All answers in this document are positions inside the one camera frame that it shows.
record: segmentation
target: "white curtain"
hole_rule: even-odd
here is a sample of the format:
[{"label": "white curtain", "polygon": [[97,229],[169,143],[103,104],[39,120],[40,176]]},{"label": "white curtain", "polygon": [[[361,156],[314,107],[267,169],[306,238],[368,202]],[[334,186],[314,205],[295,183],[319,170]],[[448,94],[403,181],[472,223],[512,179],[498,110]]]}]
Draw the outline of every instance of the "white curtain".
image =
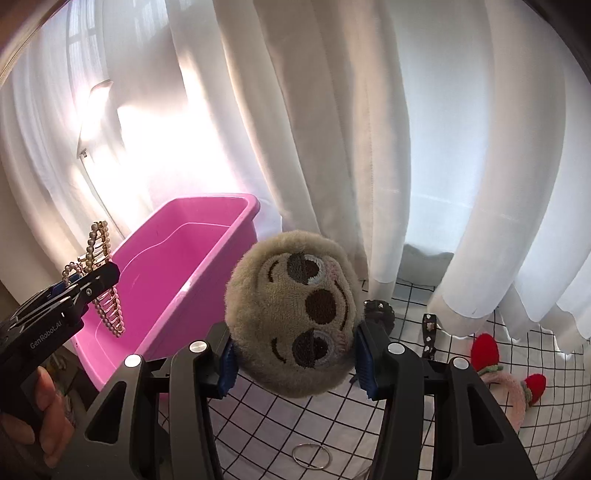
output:
[{"label": "white curtain", "polygon": [[449,333],[499,307],[563,351],[591,336],[589,131],[589,82],[521,0],[73,0],[0,90],[0,159],[57,268],[96,218],[119,242],[176,196],[249,192],[260,238],[336,240],[370,296],[439,285]]}]

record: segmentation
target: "grid pattern mat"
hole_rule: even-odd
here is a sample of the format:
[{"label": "grid pattern mat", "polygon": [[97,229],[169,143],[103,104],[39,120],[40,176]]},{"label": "grid pattern mat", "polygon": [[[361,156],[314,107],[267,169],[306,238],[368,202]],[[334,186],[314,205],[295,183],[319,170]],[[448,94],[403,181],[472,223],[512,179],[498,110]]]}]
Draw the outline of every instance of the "grid pattern mat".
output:
[{"label": "grid pattern mat", "polygon": [[[366,282],[362,287],[367,295]],[[391,301],[396,315],[391,339],[421,355],[421,322],[434,288],[399,280]],[[483,332],[493,335],[501,364],[518,380],[533,373],[546,376],[547,387],[537,405],[528,409],[519,431],[525,450],[540,479],[552,478],[568,460],[589,427],[591,378],[583,368],[583,346],[572,355],[558,351],[554,336],[538,327],[527,338],[512,340],[494,314]],[[474,336],[451,337],[439,330],[435,360],[454,356],[469,359]],[[239,374],[223,400],[210,401],[210,414],[224,478],[228,480],[360,480],[371,465],[384,415],[384,401],[369,400],[350,377],[325,394],[308,398],[279,397]],[[500,385],[490,385],[504,411],[512,408]],[[168,427],[168,405],[161,401],[160,423]],[[425,396],[423,445],[419,480],[431,478],[434,445],[434,402]],[[326,470],[304,469],[291,458],[301,443],[330,450]],[[326,464],[326,453],[302,448],[298,458],[314,466]]]}]

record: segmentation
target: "pink plastic basin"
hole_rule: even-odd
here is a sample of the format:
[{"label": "pink plastic basin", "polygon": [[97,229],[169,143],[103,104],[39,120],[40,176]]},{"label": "pink plastic basin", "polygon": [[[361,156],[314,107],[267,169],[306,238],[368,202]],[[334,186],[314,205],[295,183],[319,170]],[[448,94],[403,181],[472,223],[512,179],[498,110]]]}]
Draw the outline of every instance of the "pink plastic basin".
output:
[{"label": "pink plastic basin", "polygon": [[113,262],[126,332],[114,337],[90,306],[73,338],[99,390],[129,354],[173,355],[224,319],[226,283],[256,242],[258,211],[248,194],[174,199],[119,246]]}]

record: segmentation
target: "lamp pole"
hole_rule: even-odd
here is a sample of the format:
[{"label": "lamp pole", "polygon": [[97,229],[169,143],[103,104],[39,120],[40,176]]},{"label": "lamp pole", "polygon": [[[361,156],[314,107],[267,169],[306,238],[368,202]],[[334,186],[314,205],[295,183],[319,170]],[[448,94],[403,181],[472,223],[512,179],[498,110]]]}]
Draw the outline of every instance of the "lamp pole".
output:
[{"label": "lamp pole", "polygon": [[100,128],[100,120],[102,119],[103,113],[105,111],[105,105],[109,98],[109,91],[111,90],[112,85],[113,81],[104,80],[100,83],[97,83],[90,89],[88,102],[86,104],[86,109],[82,118],[82,124],[80,125],[80,134],[78,135],[78,143],[76,146],[76,157],[82,164],[82,176],[85,178],[86,183],[90,188],[90,192],[101,208],[109,216],[109,223],[111,223],[111,225],[113,225],[119,232],[121,237],[123,237],[119,226],[113,220],[112,215],[109,213],[105,202],[103,202],[102,198],[100,198],[99,192],[96,191],[95,185],[90,178],[85,165],[85,159],[87,159],[89,156],[86,143],[98,133]]}]

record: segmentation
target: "human hand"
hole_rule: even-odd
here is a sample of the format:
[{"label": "human hand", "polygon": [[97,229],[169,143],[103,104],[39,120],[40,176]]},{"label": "human hand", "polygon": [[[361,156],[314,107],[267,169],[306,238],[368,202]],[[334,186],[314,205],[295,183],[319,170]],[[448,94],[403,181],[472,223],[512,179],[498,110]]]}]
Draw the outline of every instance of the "human hand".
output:
[{"label": "human hand", "polygon": [[[68,442],[74,434],[74,427],[66,419],[64,413],[64,398],[56,391],[47,370],[37,369],[39,379],[35,385],[35,402],[43,414],[43,425],[39,433],[39,443],[43,449],[46,465],[54,468],[60,460]],[[23,445],[35,443],[33,429],[18,418],[0,413],[0,423],[7,435],[15,442]]]}]

